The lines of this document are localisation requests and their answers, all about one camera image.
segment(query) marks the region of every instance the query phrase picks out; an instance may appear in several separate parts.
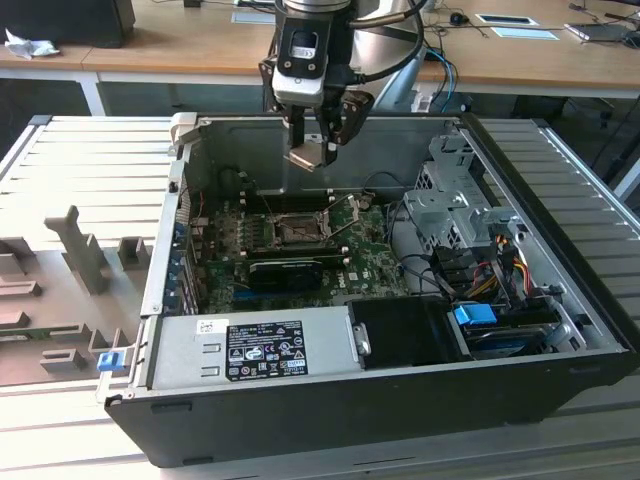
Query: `sticker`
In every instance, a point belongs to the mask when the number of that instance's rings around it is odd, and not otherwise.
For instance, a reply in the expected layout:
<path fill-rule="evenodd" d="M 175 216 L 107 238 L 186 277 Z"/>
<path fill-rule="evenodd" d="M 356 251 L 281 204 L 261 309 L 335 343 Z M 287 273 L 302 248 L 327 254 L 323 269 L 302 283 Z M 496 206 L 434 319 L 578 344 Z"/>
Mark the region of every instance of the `sticker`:
<path fill-rule="evenodd" d="M 232 382 L 308 373 L 301 321 L 227 326 L 226 376 Z"/>
<path fill-rule="evenodd" d="M 196 323 L 196 334 L 207 335 L 210 333 L 224 333 L 229 326 L 229 319 L 202 319 Z"/>
<path fill-rule="evenodd" d="M 304 58 L 304 59 L 312 59 L 316 56 L 316 49 L 309 47 L 298 47 L 293 45 L 291 47 L 291 56 L 293 58 Z"/>

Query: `desk leg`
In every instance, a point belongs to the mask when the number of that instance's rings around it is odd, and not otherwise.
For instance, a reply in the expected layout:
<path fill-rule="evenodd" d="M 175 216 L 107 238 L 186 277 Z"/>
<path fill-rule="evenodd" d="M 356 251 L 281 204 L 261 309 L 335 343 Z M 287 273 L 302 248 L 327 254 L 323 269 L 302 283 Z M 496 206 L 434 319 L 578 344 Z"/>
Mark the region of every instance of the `desk leg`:
<path fill-rule="evenodd" d="M 100 79 L 95 72 L 84 72 L 78 79 L 84 92 L 84 98 L 93 116 L 109 115 L 109 107 L 101 92 Z"/>
<path fill-rule="evenodd" d="M 629 198 L 638 185 L 640 185 L 640 158 L 636 160 L 631 170 L 620 180 L 620 183 L 613 193 L 615 193 L 620 200 L 626 202 L 627 198 Z"/>

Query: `white table frame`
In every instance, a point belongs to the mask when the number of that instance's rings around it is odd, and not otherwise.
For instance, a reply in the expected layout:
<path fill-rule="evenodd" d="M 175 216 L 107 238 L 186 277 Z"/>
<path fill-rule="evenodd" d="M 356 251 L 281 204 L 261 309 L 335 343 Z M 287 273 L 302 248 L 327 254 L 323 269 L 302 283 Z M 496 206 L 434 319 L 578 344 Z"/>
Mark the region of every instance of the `white table frame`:
<path fill-rule="evenodd" d="M 261 85 L 258 75 L 223 75 L 195 73 L 159 72 L 95 72 L 87 70 L 40 69 L 40 68 L 0 68 L 0 78 L 24 80 L 75 81 L 80 84 L 91 115 L 108 115 L 109 107 L 101 86 L 106 82 L 199 84 L 199 85 Z M 419 95 L 428 98 L 440 82 L 418 82 L 415 85 Z M 547 95 L 552 97 L 601 97 L 636 98 L 636 89 L 583 88 L 583 87 L 535 87 L 527 85 L 495 85 L 460 83 L 456 91 L 464 93 L 493 93 L 501 95 Z"/>

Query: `floor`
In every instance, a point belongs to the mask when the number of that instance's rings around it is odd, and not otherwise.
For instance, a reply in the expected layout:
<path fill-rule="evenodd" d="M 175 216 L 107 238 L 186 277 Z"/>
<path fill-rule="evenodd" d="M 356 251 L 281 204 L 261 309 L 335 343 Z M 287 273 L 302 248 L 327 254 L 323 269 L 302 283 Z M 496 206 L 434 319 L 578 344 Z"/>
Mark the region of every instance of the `floor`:
<path fill-rule="evenodd" d="M 108 83 L 104 91 L 113 115 L 169 116 L 179 111 L 248 114 L 259 113 L 262 106 L 262 91 L 258 86 L 178 85 L 179 106 L 171 105 L 166 85 Z M 494 118 L 509 118 L 516 105 L 516 98 L 506 95 L 458 95 L 455 100 L 457 105 L 470 104 L 479 116 Z M 632 104 L 633 101 L 607 104 L 594 99 L 570 99 L 550 123 L 565 142 L 590 163 Z M 524 110 L 517 112 L 521 118 L 549 119 L 550 113 L 558 108 L 558 101 L 525 97 L 518 106 L 525 107 L 517 109 Z M 455 111 L 455 107 L 456 104 L 452 105 L 449 111 Z M 608 111 L 611 119 L 603 124 L 601 112 Z M 88 115 L 89 112 L 82 91 L 74 82 L 0 80 L 0 157 L 36 114 Z M 596 166 L 599 175 L 607 170 L 611 159 L 622 151 L 639 128 L 640 108 L 633 112 L 601 155 Z M 629 205 L 632 208 L 640 206 L 640 193 L 632 196 Z"/>

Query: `wooden desk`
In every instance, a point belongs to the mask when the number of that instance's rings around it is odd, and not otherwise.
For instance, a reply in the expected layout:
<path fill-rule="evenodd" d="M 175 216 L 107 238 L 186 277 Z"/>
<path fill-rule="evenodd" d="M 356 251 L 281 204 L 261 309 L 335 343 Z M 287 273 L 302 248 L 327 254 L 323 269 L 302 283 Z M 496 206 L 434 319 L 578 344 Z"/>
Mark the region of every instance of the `wooden desk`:
<path fill-rule="evenodd" d="M 541 27 L 591 21 L 568 8 L 568 0 L 448 0 L 474 24 L 475 13 L 533 17 Z M 136 26 L 121 49 L 62 46 L 63 55 L 26 61 L 0 53 L 0 77 L 75 80 L 91 112 L 106 113 L 102 82 L 260 85 L 258 62 L 273 34 L 272 25 L 231 23 L 231 5 L 203 4 L 184 9 L 181 1 L 133 0 Z M 591 0 L 594 13 L 628 14 L 631 7 Z M 448 25 L 450 11 L 425 14 L 425 22 Z M 622 45 L 580 44 L 573 34 L 554 31 L 559 41 L 499 38 L 489 29 L 485 39 L 473 28 L 448 29 L 447 58 L 460 76 L 457 91 L 635 98 L 640 93 L 640 52 Z M 427 34 L 432 45 L 437 37 Z M 426 63 L 418 76 L 422 92 L 443 79 L 442 66 Z"/>
<path fill-rule="evenodd" d="M 82 60 L 89 54 L 91 47 L 66 45 L 60 48 L 61 55 L 35 58 L 25 58 L 12 55 L 7 48 L 0 48 L 0 69 L 3 68 L 33 68 L 49 70 L 82 70 Z"/>
<path fill-rule="evenodd" d="M 536 28 L 563 28 L 565 23 L 591 22 L 588 15 L 569 10 L 568 4 L 563 0 L 448 2 L 452 7 L 462 8 L 474 25 L 486 26 L 475 17 L 476 13 L 529 16 L 540 24 Z M 634 11 L 610 2 L 592 0 L 587 5 L 602 21 L 611 21 L 602 16 L 605 12 L 629 15 Z M 450 14 L 441 9 L 439 13 L 425 15 L 425 21 L 448 24 Z M 490 29 L 483 31 L 489 38 L 483 38 L 474 28 L 448 29 L 443 38 L 447 59 L 460 72 L 462 91 L 487 85 L 493 87 L 495 93 L 504 92 L 504 87 L 599 89 L 612 96 L 617 95 L 616 90 L 620 93 L 633 90 L 631 96 L 640 92 L 640 51 L 620 44 L 581 44 L 578 37 L 566 30 L 552 31 L 559 40 L 500 38 Z M 438 45 L 435 34 L 429 33 L 426 38 L 432 46 Z M 433 68 L 426 66 L 419 80 L 433 81 L 432 72 Z M 442 78 L 440 69 L 435 79 Z"/>
<path fill-rule="evenodd" d="M 91 50 L 82 62 L 85 70 L 258 77 L 273 25 L 232 23 L 231 5 L 203 3 L 185 9 L 182 1 L 133 4 L 133 37 L 124 48 Z"/>

